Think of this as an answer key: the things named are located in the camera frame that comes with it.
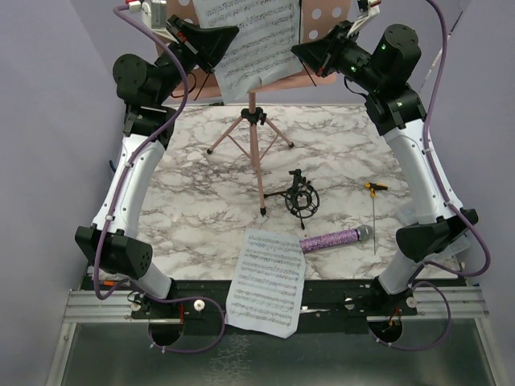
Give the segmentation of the yellow handled screwdriver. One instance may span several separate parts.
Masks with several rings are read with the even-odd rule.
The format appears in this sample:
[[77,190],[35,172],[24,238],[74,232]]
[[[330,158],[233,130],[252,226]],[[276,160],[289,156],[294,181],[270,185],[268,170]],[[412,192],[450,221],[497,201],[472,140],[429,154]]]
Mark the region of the yellow handled screwdriver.
[[372,200],[373,211],[373,252],[377,252],[377,217],[376,217],[376,197],[378,191],[388,191],[389,187],[383,183],[367,182],[364,185],[365,189],[369,191]]

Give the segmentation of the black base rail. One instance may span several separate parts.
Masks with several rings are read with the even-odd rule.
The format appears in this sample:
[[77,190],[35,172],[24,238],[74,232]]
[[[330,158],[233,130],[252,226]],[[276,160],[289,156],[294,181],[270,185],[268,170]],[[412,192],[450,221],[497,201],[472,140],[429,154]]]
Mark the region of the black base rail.
[[306,281],[302,303],[294,304],[292,291],[260,294],[247,285],[230,298],[230,281],[179,281],[176,304],[163,304],[119,290],[108,299],[92,291],[72,291],[65,306],[68,323],[148,323],[183,331],[187,335],[216,335],[221,316],[248,317],[274,328],[294,327],[300,334],[364,334],[374,324],[395,329],[410,320],[484,318],[488,315],[482,291],[460,280],[437,280],[395,295],[381,304],[372,299],[370,280]]

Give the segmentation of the sheet music page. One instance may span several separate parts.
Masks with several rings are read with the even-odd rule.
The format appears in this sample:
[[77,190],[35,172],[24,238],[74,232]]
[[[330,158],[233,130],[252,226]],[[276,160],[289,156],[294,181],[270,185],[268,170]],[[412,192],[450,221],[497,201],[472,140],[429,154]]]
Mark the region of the sheet music page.
[[303,69],[290,51],[299,41],[298,1],[205,0],[193,5],[201,27],[239,28],[215,67],[224,103]]
[[299,324],[305,272],[297,236],[247,229],[225,302],[225,322],[289,338]]

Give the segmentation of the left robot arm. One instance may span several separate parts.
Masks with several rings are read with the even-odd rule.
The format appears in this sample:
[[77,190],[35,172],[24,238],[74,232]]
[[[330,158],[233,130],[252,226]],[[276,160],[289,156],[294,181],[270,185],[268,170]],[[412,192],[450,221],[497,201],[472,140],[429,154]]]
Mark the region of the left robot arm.
[[239,32],[236,26],[202,28],[176,15],[166,29],[174,41],[154,63],[124,54],[113,65],[117,96],[126,105],[120,157],[101,209],[75,234],[95,274],[129,278],[151,296],[150,308],[163,318],[177,310],[175,284],[153,263],[152,247],[136,238],[150,177],[174,132],[177,112],[163,103],[194,67],[213,72]]

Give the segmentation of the pink music stand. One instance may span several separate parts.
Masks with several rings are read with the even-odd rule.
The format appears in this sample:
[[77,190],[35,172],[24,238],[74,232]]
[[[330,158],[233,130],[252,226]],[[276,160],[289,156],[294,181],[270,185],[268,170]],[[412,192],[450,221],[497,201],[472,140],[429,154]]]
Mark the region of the pink music stand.
[[[300,1],[299,29],[300,32],[310,34],[313,31],[321,32],[323,27],[333,28],[336,23],[345,20],[351,8],[350,1]],[[303,69],[290,76],[276,80],[268,85],[261,85],[256,89],[247,92],[248,107],[241,111],[241,116],[236,119],[230,127],[214,142],[207,153],[213,151],[226,138],[231,139],[235,146],[249,158],[250,165],[256,172],[257,187],[260,199],[260,212],[266,214],[266,194],[262,182],[261,160],[266,152],[260,151],[258,140],[258,126],[268,125],[275,132],[275,139],[281,138],[290,148],[295,144],[267,117],[262,108],[256,106],[256,94],[259,92],[272,92],[284,89],[317,87],[322,84],[330,84],[336,80],[335,75],[325,78],[318,77],[316,72],[303,65]],[[242,148],[241,144],[233,139],[231,133],[242,123],[249,124],[249,150]]]

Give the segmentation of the black microphone shock mount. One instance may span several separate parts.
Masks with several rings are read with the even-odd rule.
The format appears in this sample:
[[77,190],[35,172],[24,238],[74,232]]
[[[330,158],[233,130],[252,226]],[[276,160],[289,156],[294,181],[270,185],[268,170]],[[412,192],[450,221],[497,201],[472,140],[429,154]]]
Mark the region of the black microphone shock mount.
[[319,209],[319,193],[300,169],[290,170],[289,175],[293,177],[290,187],[285,191],[264,194],[264,198],[283,197],[287,211],[299,220],[301,229],[305,230],[304,220],[311,218]]

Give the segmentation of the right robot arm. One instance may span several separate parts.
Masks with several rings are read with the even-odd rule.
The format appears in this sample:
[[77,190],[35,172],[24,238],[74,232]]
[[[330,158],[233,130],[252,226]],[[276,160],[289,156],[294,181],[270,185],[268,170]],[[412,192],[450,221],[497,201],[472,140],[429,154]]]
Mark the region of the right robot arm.
[[349,35],[349,21],[334,26],[322,39],[301,43],[292,53],[317,76],[333,72],[346,76],[365,91],[365,108],[377,132],[389,145],[410,189],[414,222],[396,232],[393,260],[377,277],[380,289],[369,295],[378,314],[398,306],[424,264],[436,261],[476,224],[474,209],[464,208],[447,180],[428,135],[426,110],[408,79],[422,51],[416,32],[408,26],[388,26],[373,52]]

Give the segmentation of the purple glitter microphone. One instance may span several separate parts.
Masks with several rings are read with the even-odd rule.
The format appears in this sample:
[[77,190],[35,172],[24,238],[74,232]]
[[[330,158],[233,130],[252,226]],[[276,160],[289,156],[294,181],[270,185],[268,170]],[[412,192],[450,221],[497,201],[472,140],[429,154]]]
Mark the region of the purple glitter microphone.
[[357,228],[345,229],[321,236],[315,236],[301,240],[300,246],[304,253],[310,253],[326,248],[333,248],[341,245],[365,242],[375,237],[373,227],[360,225]]

